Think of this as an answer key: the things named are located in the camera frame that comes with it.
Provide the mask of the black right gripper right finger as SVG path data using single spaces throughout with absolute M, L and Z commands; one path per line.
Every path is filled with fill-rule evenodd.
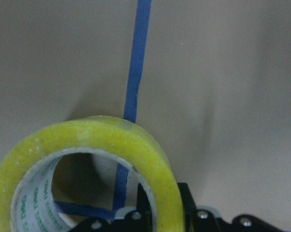
M 187 232 L 281 232 L 258 217 L 241 214 L 228 223 L 213 210 L 198 208 L 187 183 L 178 183 L 184 208 L 185 230 Z

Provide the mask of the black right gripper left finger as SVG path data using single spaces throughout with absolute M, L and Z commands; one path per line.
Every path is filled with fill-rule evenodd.
M 128 212 L 123 219 L 108 222 L 94 217 L 80 222 L 74 232 L 151 232 L 153 230 L 150 203 L 141 184 L 138 184 L 137 208 Z

